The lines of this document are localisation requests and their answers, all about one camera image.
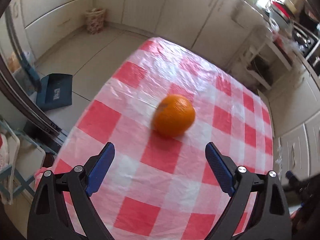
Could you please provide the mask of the small orange peel piece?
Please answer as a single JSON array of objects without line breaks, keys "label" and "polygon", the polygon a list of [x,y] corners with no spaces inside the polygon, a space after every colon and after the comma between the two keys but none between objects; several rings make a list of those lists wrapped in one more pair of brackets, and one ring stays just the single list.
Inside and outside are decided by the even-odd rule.
[{"label": "small orange peel piece", "polygon": [[170,94],[155,110],[151,126],[164,137],[178,137],[192,126],[195,116],[195,109],[186,97]]}]

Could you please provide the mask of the white corner shelf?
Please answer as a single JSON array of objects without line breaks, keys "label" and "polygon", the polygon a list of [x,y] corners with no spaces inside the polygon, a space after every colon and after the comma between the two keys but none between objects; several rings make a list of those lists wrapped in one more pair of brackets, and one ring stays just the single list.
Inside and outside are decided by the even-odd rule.
[{"label": "white corner shelf", "polygon": [[228,64],[229,74],[250,90],[270,90],[292,70],[292,60],[273,38],[270,28],[255,27]]}]

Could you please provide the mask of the blue dustpan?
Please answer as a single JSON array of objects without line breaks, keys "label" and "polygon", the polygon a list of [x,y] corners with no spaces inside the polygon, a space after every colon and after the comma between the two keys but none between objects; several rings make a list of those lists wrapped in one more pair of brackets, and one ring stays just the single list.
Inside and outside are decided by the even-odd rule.
[{"label": "blue dustpan", "polygon": [[70,74],[52,73],[41,79],[41,91],[36,105],[44,112],[72,105],[72,81]]}]

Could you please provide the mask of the black frying pan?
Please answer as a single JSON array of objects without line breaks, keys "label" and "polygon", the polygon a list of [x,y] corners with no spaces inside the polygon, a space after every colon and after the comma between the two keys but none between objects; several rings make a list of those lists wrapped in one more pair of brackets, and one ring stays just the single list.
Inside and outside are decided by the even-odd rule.
[{"label": "black frying pan", "polygon": [[251,61],[251,66],[261,77],[263,77],[268,83],[272,83],[272,75],[269,70],[267,62],[260,56],[256,56]]}]

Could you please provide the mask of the red white checkered tablecloth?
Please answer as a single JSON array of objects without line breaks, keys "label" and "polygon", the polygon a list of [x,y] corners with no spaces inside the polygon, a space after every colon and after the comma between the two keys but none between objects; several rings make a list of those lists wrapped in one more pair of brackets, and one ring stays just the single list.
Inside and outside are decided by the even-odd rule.
[{"label": "red white checkered tablecloth", "polygon": [[[159,103],[185,96],[195,109],[180,137],[151,128]],[[115,239],[204,239],[229,196],[206,161],[213,142],[236,165],[273,166],[270,116],[259,96],[187,49],[145,41],[103,85],[72,128],[52,166],[68,172],[111,142],[115,158],[91,200]]]}]

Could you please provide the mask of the patterned waste basket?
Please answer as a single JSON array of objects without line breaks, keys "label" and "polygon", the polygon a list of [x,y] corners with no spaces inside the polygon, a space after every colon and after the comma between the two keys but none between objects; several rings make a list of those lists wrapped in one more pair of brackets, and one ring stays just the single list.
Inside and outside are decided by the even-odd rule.
[{"label": "patterned waste basket", "polygon": [[90,34],[97,34],[104,28],[105,9],[93,8],[85,12],[86,29]]}]

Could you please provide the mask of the white drawer cabinet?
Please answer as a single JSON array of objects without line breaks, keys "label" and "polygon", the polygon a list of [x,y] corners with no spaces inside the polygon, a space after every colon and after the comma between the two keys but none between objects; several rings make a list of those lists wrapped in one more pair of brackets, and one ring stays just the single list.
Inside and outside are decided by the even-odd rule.
[{"label": "white drawer cabinet", "polygon": [[267,93],[274,130],[274,164],[282,184],[291,171],[303,180],[318,161],[310,156],[306,123],[319,113],[319,87],[306,69],[292,71]]}]

